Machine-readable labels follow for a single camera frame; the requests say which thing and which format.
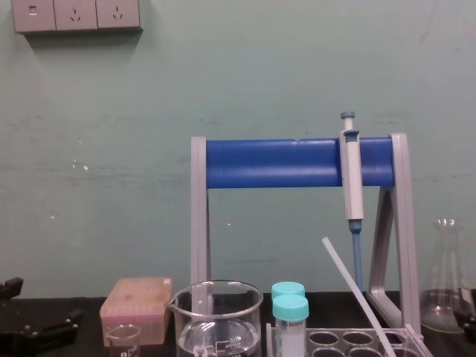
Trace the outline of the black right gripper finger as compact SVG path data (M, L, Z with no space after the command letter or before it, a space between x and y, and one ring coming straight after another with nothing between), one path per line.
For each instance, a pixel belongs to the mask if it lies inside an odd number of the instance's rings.
M454 306L457 325L465 334L475 334L475 302L468 289L457 289L457 302Z

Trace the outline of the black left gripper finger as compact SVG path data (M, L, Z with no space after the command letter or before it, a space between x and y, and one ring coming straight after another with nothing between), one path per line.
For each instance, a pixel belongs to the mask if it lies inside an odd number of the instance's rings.
M15 298L21 294L24 280L14 277L0 283L0 298Z
M61 323L33 329L25 325L17 331L1 332L1 354L40 354L75 343L83 310L68 313Z

